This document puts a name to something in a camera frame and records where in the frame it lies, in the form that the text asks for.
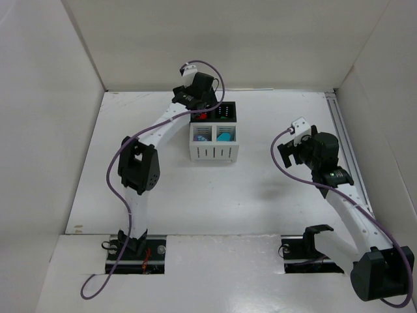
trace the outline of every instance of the white wall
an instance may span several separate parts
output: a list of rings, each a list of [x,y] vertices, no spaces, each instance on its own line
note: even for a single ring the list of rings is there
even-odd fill
[[[0,303],[34,312],[104,90],[60,0],[0,1]]]
[[[108,89],[168,90],[210,61],[228,87],[339,87],[389,0],[65,0]]]
[[[377,218],[417,255],[416,16],[390,1],[338,100]]]

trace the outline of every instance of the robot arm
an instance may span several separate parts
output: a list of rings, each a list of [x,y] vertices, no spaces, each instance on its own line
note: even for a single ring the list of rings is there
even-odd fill
[[[407,272],[403,261],[390,240],[368,220],[356,206],[365,207],[351,176],[338,166],[338,139],[325,132],[317,132],[304,118],[292,123],[294,140],[278,146],[285,167],[291,166],[290,155],[296,164],[305,164],[313,182],[337,188],[358,205],[350,204],[334,191],[319,188],[323,198],[336,210],[353,238],[355,246],[344,241],[328,225],[306,228],[303,249],[306,254],[324,254],[347,273],[352,286],[363,301],[393,297],[407,293]],[[401,247],[411,268],[414,254],[409,247]]]
[[[157,149],[190,122],[190,114],[176,119],[173,117],[189,110],[207,109],[217,103],[212,76],[198,72],[195,65],[188,65],[181,70],[181,74],[183,85],[173,90],[175,96],[171,105],[154,125],[167,120],[171,122],[146,133],[140,140],[138,138],[130,142],[119,158],[117,173],[124,186],[125,199],[132,210],[132,232],[127,249],[137,256],[141,255],[146,245],[148,191],[156,186],[160,178]],[[125,228],[117,234],[121,245],[126,241],[126,233]]]

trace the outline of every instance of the white box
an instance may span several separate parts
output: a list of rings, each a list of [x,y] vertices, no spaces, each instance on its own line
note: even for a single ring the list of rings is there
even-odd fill
[[[229,133],[231,141],[218,141],[218,136],[223,133]],[[206,141],[198,141],[196,136],[201,136]],[[191,160],[228,160],[236,162],[238,151],[236,123],[190,123]]]

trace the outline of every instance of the white table surface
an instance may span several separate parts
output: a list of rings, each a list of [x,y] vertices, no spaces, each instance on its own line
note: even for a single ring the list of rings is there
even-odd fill
[[[115,275],[85,301],[79,290],[90,274],[104,272],[100,243],[108,237],[60,236],[36,313],[415,312],[412,303],[397,310],[362,302],[341,274],[284,274],[279,235],[169,236],[164,275]],[[105,277],[94,277],[86,295]]]
[[[122,139],[157,120],[172,96],[172,92],[105,94],[67,234],[116,233],[127,223],[123,204],[106,186],[107,166]],[[237,103],[237,162],[191,162],[189,127],[180,130],[158,149],[161,178],[150,194],[149,233],[301,234],[306,226],[329,224],[346,234],[320,192],[280,173],[269,153],[274,137],[300,116],[317,125],[319,131],[335,133],[324,94],[228,91],[225,100]],[[117,165],[111,181],[122,191],[116,169]],[[306,166],[293,166],[289,171],[311,179]]]

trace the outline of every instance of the blue object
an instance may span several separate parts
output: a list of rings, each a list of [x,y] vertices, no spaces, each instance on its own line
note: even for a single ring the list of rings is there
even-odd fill
[[[218,142],[231,142],[232,137],[228,132],[224,132],[220,136],[217,137]]]

